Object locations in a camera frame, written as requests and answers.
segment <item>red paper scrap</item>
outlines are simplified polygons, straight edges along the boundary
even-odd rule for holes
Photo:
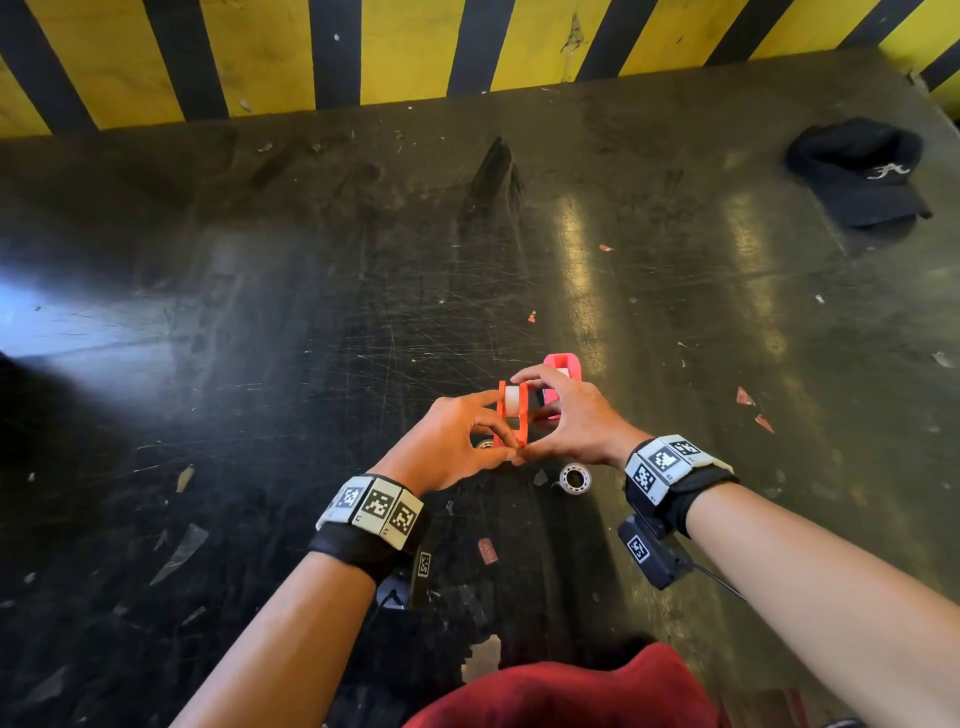
[[[754,402],[754,399],[747,394],[747,390],[745,390],[743,387],[736,388],[736,403],[751,404],[752,406],[756,407],[756,402]]]
[[[483,557],[484,564],[489,566],[494,561],[497,561],[496,549],[493,548],[490,539],[480,539],[480,541],[477,542],[477,547],[480,549],[480,555]]]
[[[770,426],[770,423],[767,422],[767,418],[765,418],[763,415],[757,415],[756,417],[754,417],[754,422],[756,422],[758,425],[760,425],[764,429],[768,429],[771,432],[774,431],[774,429]]]

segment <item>cap logo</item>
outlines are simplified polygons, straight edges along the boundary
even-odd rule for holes
[[[910,174],[910,169],[908,167],[901,167],[899,164],[890,162],[889,164],[884,164],[881,167],[874,167],[871,169],[871,172],[876,172],[876,174],[868,176],[868,180],[882,180],[891,172],[896,172],[899,175],[908,175]]]

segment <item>baseball cap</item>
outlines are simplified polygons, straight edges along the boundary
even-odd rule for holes
[[[787,149],[786,165],[804,178],[837,222],[868,228],[933,217],[909,183],[923,153],[918,134],[855,116],[805,130]]]

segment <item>black stripe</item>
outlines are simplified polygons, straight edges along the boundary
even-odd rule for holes
[[[77,89],[23,0],[0,0],[0,56],[51,132],[96,130]]]
[[[611,0],[577,81],[618,76],[656,6],[657,0]]]
[[[736,20],[720,38],[706,65],[734,63],[748,59],[777,25],[793,0],[749,0]]]
[[[156,44],[187,121],[227,119],[227,102],[200,0],[143,0]]]
[[[924,77],[926,87],[931,91],[960,71],[960,40],[957,40],[940,57],[927,66],[920,75]]]
[[[837,47],[877,45],[922,2],[923,0],[880,0]]]
[[[490,90],[512,14],[514,0],[467,0],[446,84],[447,96]]]
[[[362,7],[362,0],[310,0],[317,109],[360,104]]]

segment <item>person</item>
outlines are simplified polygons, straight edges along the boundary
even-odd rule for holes
[[[554,425],[545,437],[518,449],[512,431],[489,409],[499,397],[495,391],[441,398],[370,472],[421,495],[508,461],[519,465],[547,455],[622,470],[651,438],[621,418],[592,384],[545,365],[524,369],[512,381],[559,395],[531,412],[532,422]],[[548,420],[556,414],[559,420]],[[475,449],[469,435],[477,432],[495,432],[504,447]],[[686,529],[860,718],[877,726],[960,725],[956,604],[732,482],[693,500]],[[308,553],[174,725],[320,726],[374,591],[363,570]],[[655,643],[610,674],[549,663],[504,669],[448,694],[407,725],[715,726],[717,715],[680,657]]]

